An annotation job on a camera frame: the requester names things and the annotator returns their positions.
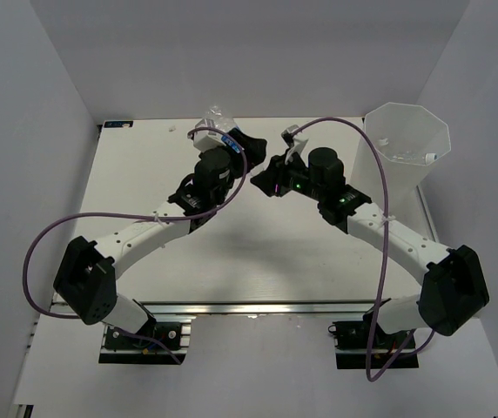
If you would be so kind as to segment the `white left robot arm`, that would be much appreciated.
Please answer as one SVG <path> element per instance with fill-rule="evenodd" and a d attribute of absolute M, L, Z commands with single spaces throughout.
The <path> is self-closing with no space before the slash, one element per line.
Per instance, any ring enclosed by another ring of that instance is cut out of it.
<path fill-rule="evenodd" d="M 266 158 L 267 142 L 234 128 L 231 140 L 199 154 L 191 174 L 146 220 L 103 238 L 73 239 L 67 246 L 53 287 L 86 325 L 103 322 L 124 331 L 134 347 L 146 347 L 156 320 L 135 300 L 117 291 L 123 273 L 167 243 L 195 232 L 232 194 L 233 183 Z"/>

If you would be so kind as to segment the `water bottle with blue label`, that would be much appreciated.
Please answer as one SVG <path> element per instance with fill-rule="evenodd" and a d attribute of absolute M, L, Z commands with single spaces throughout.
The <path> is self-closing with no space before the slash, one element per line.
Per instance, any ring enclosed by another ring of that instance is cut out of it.
<path fill-rule="evenodd" d="M 214 104 L 210 106 L 205 112 L 202 118 L 212 119 L 216 125 L 215 129 L 222 131 L 223 133 L 231 133 L 231 130 L 238 128 L 237 123 L 233 119 L 232 115 L 222 109 L 219 105 Z M 222 140 L 224 141 L 224 146 L 231 147 L 234 151 L 240 153 L 239 148 L 224 134 L 222 135 Z"/>

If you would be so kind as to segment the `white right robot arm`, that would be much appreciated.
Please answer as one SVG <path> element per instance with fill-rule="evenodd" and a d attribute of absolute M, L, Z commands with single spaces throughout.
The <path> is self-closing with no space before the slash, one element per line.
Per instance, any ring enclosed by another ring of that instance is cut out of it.
<path fill-rule="evenodd" d="M 378 250 L 404 268 L 420 285 L 420 293 L 381 303 L 379 313 L 366 313 L 365 340 L 384 347 L 400 331 L 429 328 L 454 334 L 488 303 L 488 288 L 477 253 L 433 242 L 397 220 L 384 218 L 366 194 L 349 185 L 337 153 L 326 147 L 299 154 L 273 156 L 251 180 L 268 197 L 297 192 L 316 201 L 331 226 Z"/>

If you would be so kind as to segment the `clear unlabelled plastic bottle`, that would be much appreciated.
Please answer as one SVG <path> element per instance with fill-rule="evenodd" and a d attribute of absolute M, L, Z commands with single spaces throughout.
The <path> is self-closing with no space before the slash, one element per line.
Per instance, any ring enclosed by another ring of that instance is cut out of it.
<path fill-rule="evenodd" d="M 434 152 L 397 152 L 391 159 L 402 164 L 431 165 L 438 159 L 438 154 Z"/>

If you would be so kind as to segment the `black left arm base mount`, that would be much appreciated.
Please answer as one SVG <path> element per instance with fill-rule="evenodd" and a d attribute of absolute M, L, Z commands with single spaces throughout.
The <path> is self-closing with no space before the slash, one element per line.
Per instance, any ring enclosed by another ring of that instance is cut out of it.
<path fill-rule="evenodd" d="M 158 315 L 149 340 L 123 335 L 115 327 L 105 325 L 98 362 L 179 366 L 190 345 L 192 320 L 189 316 Z"/>

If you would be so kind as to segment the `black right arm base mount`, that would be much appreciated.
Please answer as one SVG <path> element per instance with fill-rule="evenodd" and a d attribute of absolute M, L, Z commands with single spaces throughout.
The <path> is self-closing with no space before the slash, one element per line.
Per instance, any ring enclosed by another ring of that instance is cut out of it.
<path fill-rule="evenodd" d="M 336 367 L 338 370 L 365 370 L 369 325 L 357 313 L 335 314 L 327 328 L 333 338 Z M 383 334 L 376 330 L 372 345 L 371 369 L 380 368 L 390 359 L 407 338 L 407 331 Z M 415 339 L 411 338 L 398 358 L 389 366 L 393 369 L 416 369 L 419 367 L 414 354 Z"/>

